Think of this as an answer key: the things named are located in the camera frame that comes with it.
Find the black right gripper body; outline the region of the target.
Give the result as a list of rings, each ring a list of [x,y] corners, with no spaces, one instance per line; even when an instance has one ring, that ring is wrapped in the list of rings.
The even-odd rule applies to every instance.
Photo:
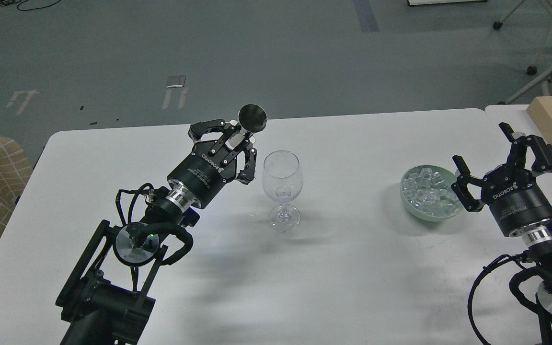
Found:
[[[516,237],[525,227],[552,224],[552,205],[530,170],[508,170],[501,165],[483,177],[481,200],[505,237]]]

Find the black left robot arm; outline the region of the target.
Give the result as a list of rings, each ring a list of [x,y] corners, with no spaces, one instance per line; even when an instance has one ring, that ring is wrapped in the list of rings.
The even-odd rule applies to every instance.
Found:
[[[149,289],[160,267],[188,254],[187,227],[232,181],[254,179],[254,133],[265,115],[192,124],[190,154],[167,176],[168,186],[150,183],[120,189],[115,203],[121,226],[103,220],[86,245],[56,300],[69,327],[63,345],[136,345],[155,299]]]

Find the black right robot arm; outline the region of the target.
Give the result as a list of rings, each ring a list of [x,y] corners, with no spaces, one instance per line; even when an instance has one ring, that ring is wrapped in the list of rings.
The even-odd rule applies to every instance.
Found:
[[[508,283],[513,297],[538,317],[541,344],[552,345],[552,205],[536,181],[552,173],[552,147],[536,135],[516,135],[504,122],[500,129],[510,142],[506,162],[477,178],[461,156],[453,161],[458,174],[451,189],[468,212],[489,210],[505,237],[519,237],[523,253],[502,254],[483,267],[467,298],[467,316],[478,340],[486,345],[474,321],[473,299],[482,280],[495,269],[513,262],[522,267]]]

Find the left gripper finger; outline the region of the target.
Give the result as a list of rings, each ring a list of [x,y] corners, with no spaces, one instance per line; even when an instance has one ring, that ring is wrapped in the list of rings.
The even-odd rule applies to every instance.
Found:
[[[188,131],[189,137],[193,140],[193,153],[217,154],[224,146],[226,140],[234,135],[236,125],[231,122],[225,122],[223,119],[211,120],[192,124]],[[202,141],[202,136],[209,133],[222,133],[222,135],[213,141]]]
[[[227,153],[223,159],[223,179],[248,185],[255,178],[257,150],[253,135],[235,135],[224,144]]]

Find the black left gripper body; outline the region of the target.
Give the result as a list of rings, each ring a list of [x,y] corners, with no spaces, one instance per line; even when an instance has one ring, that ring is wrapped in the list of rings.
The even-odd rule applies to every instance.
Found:
[[[223,140],[203,140],[168,175],[168,201],[179,209],[204,209],[222,188],[236,177],[239,150]]]

